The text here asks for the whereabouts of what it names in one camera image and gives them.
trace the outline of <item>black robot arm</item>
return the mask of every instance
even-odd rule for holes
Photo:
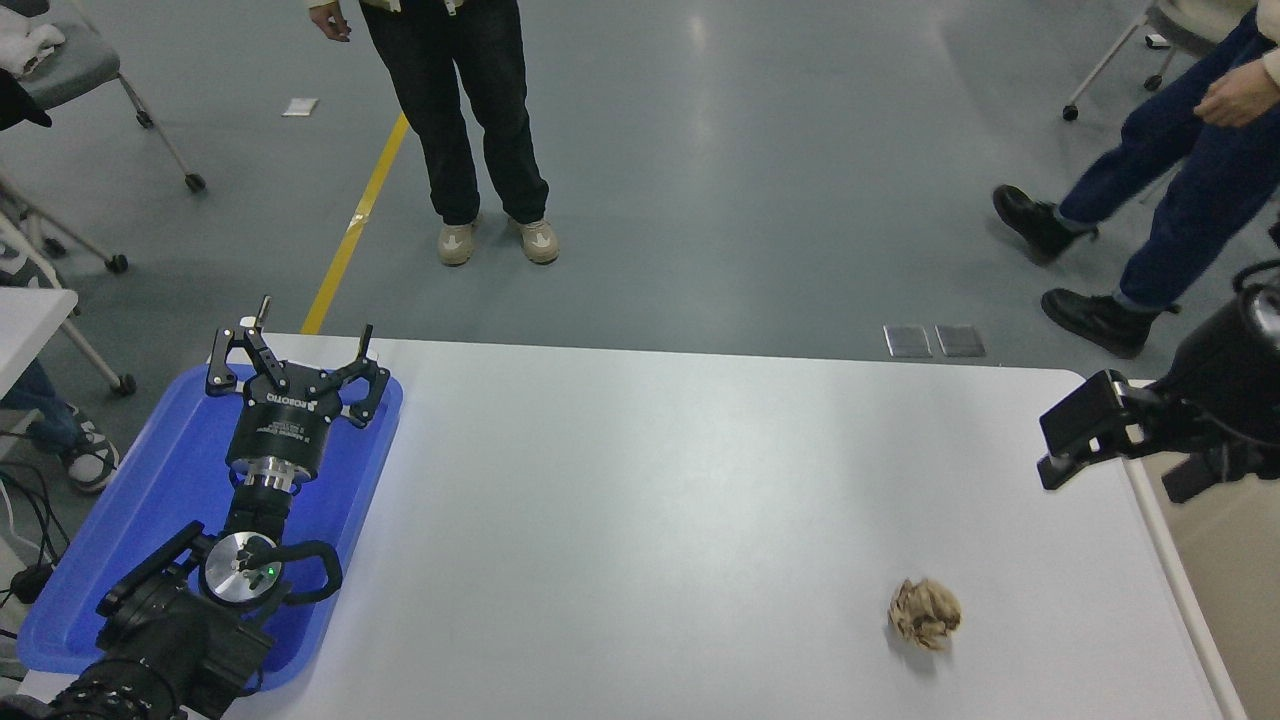
[[[1277,266],[1240,272],[1235,299],[1183,341],[1161,379],[1142,388],[1103,370],[1042,415],[1044,488],[1094,462],[1162,451],[1190,456],[1164,478],[1174,502],[1249,473],[1280,477],[1280,284],[1245,284]]]
[[[317,475],[330,424],[344,416],[366,427],[390,374],[369,357],[367,327],[356,359],[337,370],[278,360],[261,333],[269,304],[265,297],[239,328],[218,331],[206,375],[207,395],[239,388],[243,396],[227,454],[236,489],[221,532],[191,523],[138,564],[97,606],[106,618],[96,642],[102,657],[49,705],[0,698],[0,720],[179,720],[183,707],[219,720],[275,643],[262,624],[282,606],[320,602],[342,587],[333,546],[283,544],[284,525],[293,495]],[[255,369],[243,384],[227,364],[236,348]],[[369,391],[344,406],[339,391],[357,379]],[[324,584],[291,592],[285,568],[308,559],[324,565]],[[200,592],[192,592],[197,570]]]

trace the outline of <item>gray floor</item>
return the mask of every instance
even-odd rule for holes
[[[294,1],[92,4],[204,195],[187,192],[116,87],[58,109],[51,129],[0,136],[0,160],[29,191],[132,263],[120,277],[84,252],[59,266],[81,292],[82,329],[138,393],[111,397],[61,338],[42,355],[122,446],[214,329],[262,293],[275,297],[269,329],[301,327],[398,111],[346,4],[349,45],[323,40]],[[977,363],[1158,377],[1231,274],[1275,255],[1274,208],[1146,352],[1120,361],[1052,325],[1038,299],[1110,290],[1153,204],[1132,204],[1048,268],[989,204],[1001,182],[1055,199],[1116,141],[1161,60],[1140,40],[1078,122],[1059,111],[1144,5],[525,3],[562,258],[526,261],[488,191],[476,256],[439,265],[411,136],[324,332],[369,322],[402,338],[888,360],[884,324],[974,324],[988,348]],[[321,99],[312,118],[280,117],[296,96]]]

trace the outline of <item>pants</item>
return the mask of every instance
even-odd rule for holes
[[[1172,305],[1280,184],[1280,106],[1243,128],[1206,126],[1192,111],[1213,81],[1272,47],[1251,10],[1212,54],[1129,115],[1120,146],[1100,158],[1059,206],[1070,220],[1101,223],[1187,159],[1156,208],[1149,238],[1120,278],[1120,292],[1134,304]]]
[[[525,109],[525,47],[516,0],[471,0],[456,17],[439,0],[402,5],[399,13],[365,4],[361,10],[401,109],[422,141],[435,211],[451,225],[467,224],[480,213],[460,105],[461,77],[484,128],[485,165],[503,210],[518,223],[540,220],[548,186],[534,159]]]
[[[32,423],[27,428],[27,434],[31,436],[36,448],[41,452],[61,455],[76,447],[76,441],[79,438],[76,418],[67,402],[58,397],[54,383],[49,380],[45,369],[40,366],[40,360],[31,361],[18,382],[0,398],[0,407],[5,410],[40,410],[45,419]]]

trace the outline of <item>crumpled paper ball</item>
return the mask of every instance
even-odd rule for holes
[[[946,639],[960,626],[960,602],[942,583],[928,578],[902,580],[888,607],[888,623],[906,642],[925,650],[946,650]]]

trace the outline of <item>white table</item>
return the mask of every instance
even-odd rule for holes
[[[1123,465],[1039,487],[1074,374],[374,348],[404,407],[328,635],[228,719],[1222,716]],[[924,575],[947,653],[886,623]]]
[[[70,290],[0,287],[0,395],[9,392],[72,307]]]

